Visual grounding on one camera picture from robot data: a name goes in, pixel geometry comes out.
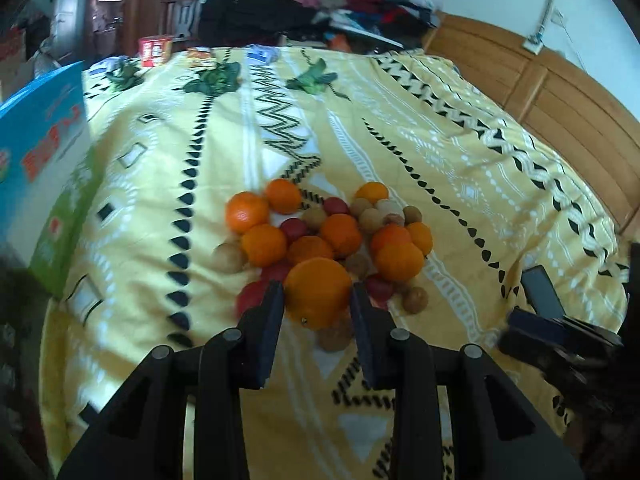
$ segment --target wooden bed frame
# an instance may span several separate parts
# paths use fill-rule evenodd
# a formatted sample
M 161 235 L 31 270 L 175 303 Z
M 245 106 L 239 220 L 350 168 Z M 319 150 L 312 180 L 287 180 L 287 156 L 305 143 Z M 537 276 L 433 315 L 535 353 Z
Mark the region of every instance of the wooden bed frame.
M 640 238 L 640 123 L 588 74 L 488 23 L 440 15 L 423 39 L 427 54 L 452 60 L 462 76 L 567 160 L 626 238 Z

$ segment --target snack package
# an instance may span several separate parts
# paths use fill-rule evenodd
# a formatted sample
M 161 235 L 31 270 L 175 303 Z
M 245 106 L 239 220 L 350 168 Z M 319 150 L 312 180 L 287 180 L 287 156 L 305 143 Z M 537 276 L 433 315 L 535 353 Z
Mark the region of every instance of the snack package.
M 194 46 L 187 49 L 187 58 L 193 57 L 196 59 L 209 59 L 214 56 L 208 46 Z
M 250 65 L 268 65 L 280 56 L 280 51 L 274 46 L 251 44 L 246 48 L 246 58 Z
M 164 65 L 171 58 L 172 36 L 140 38 L 140 59 L 144 68 Z

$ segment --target yellow bedspread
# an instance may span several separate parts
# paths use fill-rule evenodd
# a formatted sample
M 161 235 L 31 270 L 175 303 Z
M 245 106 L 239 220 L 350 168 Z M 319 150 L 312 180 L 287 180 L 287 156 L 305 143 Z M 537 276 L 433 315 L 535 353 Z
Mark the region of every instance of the yellow bedspread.
M 183 54 L 117 96 L 85 81 L 106 177 L 47 315 L 40 400 L 54 469 L 86 428 L 81 410 L 100 410 L 154 346 L 202 345 L 235 325 L 234 298 L 257 273 L 211 270 L 228 235 L 223 205 L 280 176 L 305 203 L 349 201 L 378 180 L 418 206 L 434 236 L 419 277 L 431 302 L 418 316 L 392 303 L 396 324 L 437 346 L 482 345 L 560 433 L 555 390 L 494 345 L 508 311 L 528 308 L 520 274 L 535 264 L 570 316 L 622 322 L 626 248 L 618 254 L 612 221 L 575 171 L 446 60 L 283 48 L 252 68 L 243 49 L 216 55 L 241 63 L 242 84 L 215 99 L 181 90 L 195 76 Z M 332 88 L 285 88 L 319 57 L 338 73 Z M 385 477 L 393 392 L 367 391 L 354 358 L 353 343 L 327 354 L 284 321 L 268 387 L 242 393 L 254 480 Z M 447 417 L 443 399 L 445 443 Z

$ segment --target wooden chair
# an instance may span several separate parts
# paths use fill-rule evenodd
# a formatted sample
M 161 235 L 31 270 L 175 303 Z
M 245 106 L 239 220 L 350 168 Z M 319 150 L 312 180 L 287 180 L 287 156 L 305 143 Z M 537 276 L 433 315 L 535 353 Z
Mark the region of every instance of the wooden chair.
M 173 52 L 197 43 L 198 0 L 160 0 L 162 11 L 158 34 L 174 37 Z

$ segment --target orange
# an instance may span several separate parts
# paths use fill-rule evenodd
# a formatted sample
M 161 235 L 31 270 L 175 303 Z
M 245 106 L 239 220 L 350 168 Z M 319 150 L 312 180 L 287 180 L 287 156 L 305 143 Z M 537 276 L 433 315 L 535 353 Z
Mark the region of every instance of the orange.
M 264 190 L 264 194 L 271 209 L 283 215 L 297 211 L 302 202 L 300 190 L 293 182 L 284 178 L 272 180 Z
M 269 203 L 255 193 L 243 191 L 226 203 L 225 223 L 235 233 L 244 234 L 253 226 L 268 222 Z
M 406 227 L 411 235 L 411 241 L 422 251 L 422 254 L 426 256 L 433 249 L 433 237 L 431 237 L 431 229 L 422 222 L 415 222 L 409 224 Z
M 240 243 L 254 267 L 268 267 L 287 254 L 287 237 L 269 224 L 252 227 L 242 236 Z
M 389 198 L 389 190 L 382 182 L 367 182 L 356 191 L 354 198 L 366 198 L 376 205 L 378 200 Z
M 349 273 L 328 258 L 297 264 L 284 280 L 289 317 L 312 330 L 328 328 L 347 310 L 351 293 Z
M 334 250 L 319 236 L 303 236 L 289 246 L 287 260 L 299 264 L 311 258 L 334 259 Z
M 398 224 L 385 225 L 382 229 L 378 229 L 376 233 L 371 237 L 371 243 L 369 244 L 369 250 L 371 256 L 376 256 L 376 253 L 387 244 L 403 244 L 411 241 L 411 235 L 404 227 L 400 227 Z
M 390 282 L 406 282 L 417 276 L 424 265 L 422 251 L 411 242 L 387 244 L 374 260 L 378 272 Z
M 320 236 L 331 245 L 339 258 L 346 258 L 353 254 L 362 243 L 358 221 L 344 213 L 329 216 L 320 227 Z

